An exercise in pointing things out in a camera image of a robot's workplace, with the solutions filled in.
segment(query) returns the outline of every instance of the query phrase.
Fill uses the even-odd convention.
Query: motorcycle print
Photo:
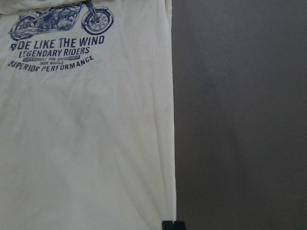
[[[37,34],[71,30],[83,6],[88,12],[83,16],[81,26],[90,35],[100,35],[114,22],[113,13],[107,7],[94,7],[91,0],[52,7],[35,13],[20,15],[9,34],[15,41]]]

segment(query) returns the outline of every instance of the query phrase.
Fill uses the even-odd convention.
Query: cream fabric
[[[15,2],[1,12],[55,1]],[[1,230],[176,219],[171,1],[93,5],[102,34],[85,4],[0,16]]]

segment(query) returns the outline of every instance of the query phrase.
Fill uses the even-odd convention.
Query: motorcycle tire
[[[98,21],[95,21],[94,15],[90,12],[82,22],[83,29],[90,35],[100,35],[107,31],[114,22],[114,16],[109,9],[95,8],[98,15]]]
[[[33,36],[33,34],[22,34],[20,30],[26,30],[28,28],[27,24],[25,23],[25,20],[33,20],[35,17],[32,16],[26,16],[17,22],[14,23],[10,30],[10,36],[14,41],[19,41],[23,39],[27,39]],[[37,22],[32,22],[31,27],[35,28]]]

